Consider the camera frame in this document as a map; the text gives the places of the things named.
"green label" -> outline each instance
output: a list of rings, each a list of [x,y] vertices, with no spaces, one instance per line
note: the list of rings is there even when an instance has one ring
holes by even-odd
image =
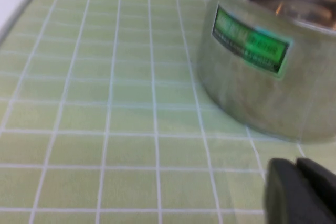
[[[248,63],[279,74],[289,43],[270,37],[238,21],[221,7],[217,9],[213,36]]]

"white grout line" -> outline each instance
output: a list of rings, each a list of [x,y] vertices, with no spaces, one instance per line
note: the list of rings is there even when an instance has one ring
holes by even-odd
[[[24,76],[26,75],[26,73],[27,73],[27,71],[28,71],[30,62],[31,62],[31,60],[32,60],[32,58],[33,58],[33,55],[35,54],[35,51],[36,51],[36,49],[37,49],[37,47],[38,47],[38,45],[39,45],[39,42],[40,42],[41,39],[42,39],[44,30],[45,30],[45,28],[46,28],[46,26],[47,26],[47,23],[48,23],[48,21],[49,21],[49,18],[50,18],[50,16],[51,16],[51,13],[53,12],[53,10],[54,10],[54,8],[55,8],[56,1],[57,1],[57,0],[54,0],[54,2],[52,3],[52,5],[51,5],[51,7],[50,7],[50,10],[49,10],[49,12],[48,12],[48,15],[47,15],[46,19],[44,20],[43,25],[42,25],[42,27],[41,27],[41,30],[40,30],[40,32],[39,32],[37,38],[36,38],[35,44],[34,44],[34,46],[33,46],[33,49],[32,49],[32,51],[31,51],[31,53],[29,54],[28,59],[27,59],[27,62],[26,62],[25,66],[24,66],[24,68],[23,68],[23,70],[22,70],[22,73],[21,73],[21,75],[20,75],[20,77],[19,77],[19,80],[18,80],[18,82],[17,82],[17,85],[16,85],[15,90],[14,90],[13,95],[12,95],[12,99],[9,101],[9,104],[8,104],[8,106],[7,106],[7,110],[6,110],[6,112],[5,112],[4,116],[3,116],[3,119],[2,119],[2,122],[1,122],[1,125],[0,125],[0,135],[2,134],[2,132],[3,132],[4,128],[5,128],[5,126],[6,126],[6,124],[7,124],[7,122],[8,122],[9,116],[10,116],[10,114],[11,114],[11,112],[12,112],[12,109],[13,109],[13,103],[14,103],[14,101],[17,99],[17,96],[18,96],[18,94],[19,94],[19,92],[20,92],[20,88],[21,88],[21,84],[22,84],[22,82],[23,82]]]
[[[37,9],[42,8],[42,9],[47,9],[49,7],[47,6],[38,6]],[[80,10],[73,10],[73,9],[64,9],[64,8],[55,8],[56,11],[61,11],[61,12],[68,12],[68,13],[74,13],[74,14],[81,14],[82,11]],[[89,12],[88,16],[91,15],[96,15],[96,16],[108,16],[108,17],[115,17],[115,13],[110,12],[110,13],[105,13],[105,12]],[[130,14],[122,14],[123,18],[138,18],[138,19],[146,19],[146,16],[141,16],[141,15],[130,15]],[[38,22],[39,20],[42,20],[41,18],[25,18],[23,16],[23,19],[26,20],[33,20]],[[176,18],[167,18],[167,17],[161,17],[161,16],[153,16],[152,20],[161,20],[161,21],[166,21],[166,22],[178,22],[178,19]],[[195,22],[195,23],[199,23],[202,24],[203,23],[203,19],[200,18],[190,18],[188,17],[188,22]]]
[[[28,54],[24,54],[24,53],[18,53],[18,52],[14,52],[14,51],[1,51],[2,53],[5,54],[17,54],[17,56],[22,56],[22,57],[26,57]],[[35,54],[34,58],[39,58],[39,59],[55,59],[55,60],[60,60],[60,61],[68,61],[69,57],[67,56],[53,56],[53,55],[40,55],[40,54]],[[80,57],[77,59],[77,61],[97,61],[97,62],[111,62],[112,59],[106,58],[106,57]],[[145,61],[145,60],[123,60],[123,59],[116,59],[116,62],[120,62],[120,63],[134,63],[134,64],[151,64],[150,61]],[[165,62],[165,61],[156,61],[155,62],[156,66],[188,66],[188,63],[184,63],[184,62]],[[6,72],[6,71],[0,71],[0,74],[7,74],[7,75],[13,75],[13,76],[20,76],[20,73],[11,73],[11,72]]]
[[[156,114],[156,91],[155,91],[155,63],[153,52],[153,35],[152,35],[152,16],[151,16],[151,0],[148,0],[148,20],[149,20],[149,37],[150,37],[150,52],[151,52],[151,74],[152,74],[152,100],[153,100],[153,121],[154,121],[154,140],[155,140],[155,162],[156,162],[156,190],[157,203],[159,211],[159,224],[162,224],[162,205],[161,205],[161,179],[160,179],[160,150],[159,150],[159,131],[158,117]]]
[[[258,163],[258,166],[259,166],[259,170],[260,170],[260,173],[261,173],[261,176],[263,178],[263,180],[265,181],[265,173],[264,173],[264,169],[263,169],[263,165],[261,164],[261,160],[260,160],[260,156],[259,156],[259,153],[258,153],[258,150],[253,142],[253,138],[251,137],[251,133],[250,133],[250,129],[245,126],[245,129],[246,129],[246,132],[247,132],[247,136],[250,140],[250,144],[253,148],[253,151],[254,153],[256,154],[256,159],[257,159],[257,163]]]
[[[22,37],[33,37],[35,38],[35,34],[25,34],[25,33],[14,33],[12,36],[22,36]],[[54,36],[44,36],[42,40],[45,41],[51,41],[51,42],[64,42],[64,43],[75,43],[76,40],[74,39],[69,39],[69,38],[62,38],[62,37],[54,37]],[[89,45],[101,45],[101,46],[114,46],[117,44],[114,44],[113,42],[110,41],[101,41],[101,40],[81,40],[81,44],[89,44]],[[119,41],[118,44],[128,44],[128,45],[147,45],[150,46],[149,44],[144,44],[144,43],[138,43],[138,42],[124,42],[124,41]],[[179,45],[165,45],[165,44],[156,44],[155,47],[166,47],[166,48],[183,48],[183,46]]]
[[[53,134],[52,130],[39,130],[39,129],[4,129],[3,132],[5,133],[16,133],[16,134]],[[57,131],[57,134],[77,134],[77,135],[104,135],[104,132],[100,131],[83,131],[83,130],[62,130]],[[154,137],[153,132],[110,132],[110,136],[134,136],[134,137],[141,137],[141,136],[152,136]],[[203,138],[202,135],[199,134],[190,134],[190,133],[160,133],[159,137],[165,138]],[[212,135],[206,134],[207,139],[217,139],[217,140],[234,140],[234,141],[250,141],[249,138],[243,136],[236,136],[236,135]],[[274,142],[271,138],[256,138],[255,141],[259,142]]]
[[[0,207],[0,212],[31,212],[31,208],[6,208]],[[95,213],[97,210],[92,208],[37,208],[36,212],[58,212],[58,213]],[[162,209],[165,214],[210,214],[217,212],[217,209]],[[239,213],[263,215],[263,210],[245,210],[245,209],[220,209],[223,214]],[[157,213],[155,208],[103,208],[101,213]]]
[[[2,99],[0,98],[0,101],[10,101],[8,99]],[[25,100],[25,99],[17,99],[15,100],[15,103],[28,103],[28,104],[36,104],[36,105],[59,105],[59,100]],[[63,103],[64,105],[70,105],[70,106],[92,106],[92,107],[107,107],[109,106],[109,101],[96,101],[96,102],[90,102],[90,101],[65,101]],[[152,103],[115,103],[111,104],[112,108],[126,108],[126,109],[152,109],[153,105]],[[161,103],[157,106],[157,109],[159,110],[185,110],[185,111],[194,111],[197,110],[197,107],[195,105],[186,105],[186,104],[169,104],[169,103]],[[213,111],[217,108],[215,106],[209,106],[209,107],[202,107],[203,111]]]
[[[1,169],[43,169],[44,165],[38,164],[0,164]],[[48,165],[47,169],[61,170],[102,170],[101,165]],[[155,170],[155,166],[104,166],[104,170]],[[161,172],[209,172],[209,168],[200,167],[159,167]],[[213,168],[212,172],[225,173],[260,173],[258,169],[238,169],[238,168]]]
[[[118,44],[120,3],[121,3],[121,0],[118,0],[117,22],[115,25],[116,29],[114,31],[114,44],[115,45]],[[113,79],[114,79],[114,67],[116,64],[115,63],[116,62],[115,61],[116,52],[117,52],[117,47],[114,47],[113,54],[112,54],[111,73],[110,73],[109,97],[108,97],[108,105],[107,105],[107,112],[106,112],[105,136],[104,136],[104,143],[103,143],[102,156],[101,156],[101,171],[100,171],[100,178],[99,178],[99,190],[98,190],[98,196],[97,196],[96,224],[99,224],[100,222],[99,218],[100,218],[101,198],[102,198],[103,187],[104,187],[106,156],[107,156],[107,148],[108,148],[108,142],[109,142],[112,103],[113,103]]]
[[[73,24],[67,24],[67,23],[60,23],[60,22],[49,22],[51,24],[57,24],[59,26],[66,26],[66,27],[76,27],[79,28],[79,25],[73,25]],[[113,29],[115,29],[115,27],[113,26],[98,26],[98,25],[85,25],[85,29],[97,29],[97,30],[108,30],[111,31]],[[137,31],[149,31],[148,29],[143,29],[143,28],[129,28],[129,27],[120,27],[119,28],[120,31],[132,31],[132,32],[137,32]],[[162,30],[162,29],[153,29],[152,30],[154,33],[157,34],[176,34],[176,35],[180,35],[181,31],[179,30]],[[195,33],[190,31],[187,32],[190,35],[194,35]],[[21,33],[21,32],[14,32],[10,34],[11,36],[27,36],[27,37],[36,37],[36,34],[31,34],[31,33]]]
[[[80,1],[78,0],[62,0],[62,1],[69,1],[69,2],[74,2],[74,3],[80,3]],[[102,4],[102,5],[107,5],[110,4],[111,6],[117,6],[118,2],[111,2],[108,0],[94,0],[91,1],[92,4]],[[124,1],[122,2],[123,6],[147,6],[147,4],[145,3],[139,3],[139,2],[133,2],[133,1]],[[174,5],[165,5],[165,4],[152,4],[152,7],[163,7],[163,8],[173,8],[176,9],[177,6],[176,4]],[[204,9],[203,6],[194,6],[194,5],[186,5],[184,6],[185,8],[192,8],[192,9]]]
[[[299,149],[300,154],[302,155],[302,157],[305,157],[306,155],[305,155],[305,153],[303,152],[303,149],[302,149],[300,143],[298,143],[297,146],[298,146],[298,149]]]
[[[184,43],[185,51],[186,51],[186,54],[187,54],[188,62],[190,63],[189,64],[189,72],[190,72],[190,76],[191,76],[191,79],[192,79],[193,92],[194,92],[194,97],[195,97],[196,107],[197,107],[197,116],[198,116],[198,120],[200,122],[199,126],[201,128],[201,134],[202,134],[204,147],[205,147],[206,155],[207,155],[208,167],[209,167],[209,170],[210,170],[209,175],[210,175],[213,194],[214,194],[214,199],[215,199],[215,203],[216,203],[218,221],[219,221],[219,224],[223,224],[223,217],[222,217],[222,213],[220,212],[220,205],[219,205],[219,199],[218,199],[218,194],[217,194],[217,189],[216,189],[215,177],[214,177],[214,173],[212,172],[210,151],[209,151],[209,147],[208,147],[208,144],[207,144],[207,139],[206,139],[206,135],[205,135],[204,127],[203,127],[203,120],[202,120],[202,115],[201,115],[200,103],[198,101],[196,86],[195,86],[195,83],[194,83],[195,79],[194,79],[193,69],[192,69],[192,65],[191,65],[191,59],[190,59],[190,56],[189,56],[189,48],[188,48],[188,45],[187,45],[187,41],[186,41],[186,37],[185,37],[185,33],[184,33],[184,28],[183,28],[183,21],[182,21],[182,15],[181,15],[181,10],[180,10],[180,2],[179,2],[179,0],[176,0],[176,2],[177,2],[177,11],[179,13],[179,18],[180,18],[180,25],[181,25],[181,31],[182,31],[182,36],[183,36],[183,43]]]
[[[81,26],[80,26],[80,29],[79,29],[78,38],[77,38],[75,49],[74,49],[74,53],[72,55],[72,60],[71,60],[70,67],[69,67],[69,70],[68,70],[67,79],[66,79],[66,82],[65,82],[65,85],[64,85],[63,93],[62,93],[60,104],[59,104],[59,107],[58,107],[58,111],[57,111],[57,115],[56,115],[56,119],[55,119],[55,124],[54,124],[54,128],[53,128],[53,133],[50,137],[50,142],[48,144],[47,153],[46,153],[45,162],[44,162],[44,168],[42,170],[40,181],[38,183],[38,187],[37,187],[37,191],[36,191],[36,195],[35,195],[35,199],[34,199],[34,204],[33,204],[33,210],[31,212],[30,218],[29,218],[29,224],[34,223],[35,212],[36,212],[36,209],[37,209],[37,206],[38,206],[38,201],[39,201],[39,198],[40,198],[42,186],[43,186],[44,179],[45,179],[45,176],[46,176],[47,166],[48,166],[48,163],[49,163],[49,158],[50,158],[50,155],[51,155],[52,146],[54,145],[54,142],[55,142],[55,139],[56,139],[56,136],[57,136],[57,131],[59,129],[59,125],[60,125],[60,121],[61,121],[61,117],[62,117],[64,102],[65,102],[67,94],[68,94],[68,88],[69,88],[69,84],[70,84],[70,76],[71,76],[72,69],[73,69],[73,66],[74,66],[74,63],[75,63],[75,60],[76,60],[77,51],[78,51],[79,44],[80,44],[80,38],[81,38],[81,35],[82,35],[82,31],[83,31],[83,27],[84,27],[84,23],[85,23],[85,18],[86,18],[86,14],[87,14],[88,7],[89,7],[89,2],[90,2],[90,0],[87,0],[85,11],[84,11],[82,22],[81,22]]]

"white surface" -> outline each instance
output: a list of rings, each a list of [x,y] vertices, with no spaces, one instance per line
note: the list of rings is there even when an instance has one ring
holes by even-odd
[[[0,0],[0,41],[29,0]]]

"stainless steel container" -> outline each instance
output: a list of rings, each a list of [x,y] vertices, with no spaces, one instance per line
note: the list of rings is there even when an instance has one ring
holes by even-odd
[[[235,119],[291,141],[336,136],[336,0],[210,0],[198,73]]]

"black object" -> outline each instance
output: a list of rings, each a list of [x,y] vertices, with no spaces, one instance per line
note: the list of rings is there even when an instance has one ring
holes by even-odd
[[[307,158],[268,163],[267,224],[336,224],[336,176]]]

